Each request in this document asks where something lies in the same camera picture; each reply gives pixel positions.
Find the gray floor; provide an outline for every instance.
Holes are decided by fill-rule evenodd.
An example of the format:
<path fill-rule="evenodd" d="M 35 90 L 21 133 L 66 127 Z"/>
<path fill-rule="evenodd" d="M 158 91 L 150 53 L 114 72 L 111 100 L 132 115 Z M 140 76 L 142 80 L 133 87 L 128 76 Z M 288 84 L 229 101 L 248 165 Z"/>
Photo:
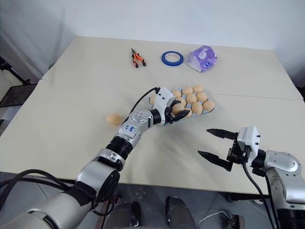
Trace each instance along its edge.
<path fill-rule="evenodd" d="M 12 174 L 1 173 L 0 181 L 10 178 Z M 33 207 L 35 204 L 59 192 L 53 187 L 19 182 L 10 193 L 3 209 L 0 212 L 0 225 L 11 220 L 18 214 Z M 242 215 L 245 218 L 247 229 L 270 229 L 268 217 L 262 205 L 252 201 L 238 201 L 229 203 L 222 193 L 200 191 L 171 187 L 152 187 L 142 185 L 119 184 L 116 193 L 122 196 L 123 201 L 137 201 L 142 209 L 143 226 L 166 228 L 165 199 L 168 196 L 178 196 L 184 200 L 196 222 L 218 211 L 227 214 Z M 94 229 L 97 216 L 89 213 L 78 229 Z M 205 220 L 201 229 L 226 229 L 227 218 L 223 214 Z"/>

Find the white table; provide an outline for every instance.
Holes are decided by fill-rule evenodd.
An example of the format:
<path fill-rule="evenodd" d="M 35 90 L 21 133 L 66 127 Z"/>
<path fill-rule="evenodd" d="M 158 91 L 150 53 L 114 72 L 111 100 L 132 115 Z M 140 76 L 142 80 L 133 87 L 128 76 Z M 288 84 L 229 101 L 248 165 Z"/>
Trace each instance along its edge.
<path fill-rule="evenodd" d="M 147 60 L 146 68 L 134 69 L 130 47 Z M 208 128 L 238 131 L 256 125 L 262 136 L 261 149 L 286 151 L 305 163 L 305 105 L 273 51 L 213 47 L 219 62 L 205 73 L 197 73 L 185 63 L 169 67 L 160 60 L 164 51 L 177 50 L 186 57 L 196 47 L 76 38 L 1 136 L 1 170 L 38 168 L 58 177 L 75 178 L 118 130 L 105 123 L 106 115 L 127 115 L 153 86 L 175 89 L 195 84 L 204 85 L 216 109 L 148 130 L 129 155 L 120 182 L 256 193 L 238 165 L 229 173 L 197 153 L 207 151 L 225 159 L 232 146 L 232 141 L 207 133 Z M 232 67 L 236 59 L 248 71 Z M 148 98 L 138 109 L 147 106 Z M 264 179 L 253 177 L 266 193 Z"/>

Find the blue tape roll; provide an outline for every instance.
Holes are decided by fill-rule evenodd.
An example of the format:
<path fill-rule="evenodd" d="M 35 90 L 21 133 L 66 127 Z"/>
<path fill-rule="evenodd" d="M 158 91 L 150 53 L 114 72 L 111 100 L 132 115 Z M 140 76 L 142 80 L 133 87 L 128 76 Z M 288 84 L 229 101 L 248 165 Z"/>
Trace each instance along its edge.
<path fill-rule="evenodd" d="M 166 59 L 167 55 L 177 55 L 180 57 L 180 60 L 178 60 L 176 62 L 170 62 Z M 183 56 L 176 51 L 168 51 L 168 52 L 163 53 L 161 59 L 162 59 L 162 62 L 168 66 L 178 66 L 183 63 Z"/>

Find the pliers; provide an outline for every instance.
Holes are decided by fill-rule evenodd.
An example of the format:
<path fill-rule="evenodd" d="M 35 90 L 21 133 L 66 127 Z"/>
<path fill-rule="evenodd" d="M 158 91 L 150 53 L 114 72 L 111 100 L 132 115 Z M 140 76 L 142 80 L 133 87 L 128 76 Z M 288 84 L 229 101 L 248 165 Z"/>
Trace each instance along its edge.
<path fill-rule="evenodd" d="M 132 48 L 132 62 L 133 62 L 133 65 L 138 68 L 139 65 L 138 63 L 135 61 L 136 59 L 138 59 L 139 61 L 142 61 L 142 64 L 143 66 L 146 66 L 146 63 L 144 61 L 144 59 L 138 54 L 135 52 L 135 50 Z"/>

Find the brown egg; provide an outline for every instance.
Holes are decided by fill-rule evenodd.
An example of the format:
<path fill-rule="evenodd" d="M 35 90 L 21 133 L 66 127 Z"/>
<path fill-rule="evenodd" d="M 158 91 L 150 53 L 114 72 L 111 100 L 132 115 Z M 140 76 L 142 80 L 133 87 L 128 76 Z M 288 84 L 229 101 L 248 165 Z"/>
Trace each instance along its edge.
<path fill-rule="evenodd" d="M 110 114 L 106 117 L 106 123 L 110 125 L 118 125 L 121 122 L 122 122 L 122 118 L 118 114 Z"/>
<path fill-rule="evenodd" d="M 202 85 L 196 85 L 195 87 L 193 87 L 193 92 L 195 92 L 195 93 L 199 93 L 202 91 L 203 91 Z"/>
<path fill-rule="evenodd" d="M 181 101 L 181 104 L 183 104 L 183 106 L 186 105 L 186 101 L 185 101 L 185 99 L 183 99 L 182 97 L 177 97 L 177 98 L 175 98 L 175 100 Z"/>
<path fill-rule="evenodd" d="M 184 105 L 183 104 L 175 104 L 173 106 L 173 114 L 174 115 L 178 114 L 179 112 L 181 112 L 183 110 L 184 110 Z"/>
<path fill-rule="evenodd" d="M 208 97 L 206 96 L 206 94 L 204 92 L 199 92 L 197 94 L 197 100 L 198 101 L 205 102 L 207 99 L 208 99 Z"/>
<path fill-rule="evenodd" d="M 155 100 L 156 96 L 157 96 L 157 94 L 153 94 L 153 95 L 150 97 L 149 103 L 150 103 L 151 105 L 154 105 L 154 100 Z"/>
<path fill-rule="evenodd" d="M 193 93 L 193 88 L 192 87 L 185 87 L 182 90 L 182 94 L 191 94 Z"/>
<path fill-rule="evenodd" d="M 197 97 L 194 94 L 188 94 L 186 97 L 186 102 L 189 104 L 197 102 Z"/>
<path fill-rule="evenodd" d="M 213 101 L 209 100 L 202 104 L 202 108 L 204 111 L 211 112 L 215 108 L 215 104 Z"/>
<path fill-rule="evenodd" d="M 202 113 L 202 110 L 203 110 L 202 105 L 199 102 L 196 102 L 196 103 L 192 104 L 192 111 L 195 114 L 200 115 Z"/>
<path fill-rule="evenodd" d="M 179 90 L 173 90 L 173 96 L 176 98 L 176 97 L 181 97 L 181 91 Z"/>
<path fill-rule="evenodd" d="M 191 108 L 185 107 L 184 109 L 190 111 L 190 112 L 187 114 L 187 116 L 186 116 L 186 118 L 190 118 L 190 117 L 192 116 L 192 114 L 193 114 Z"/>

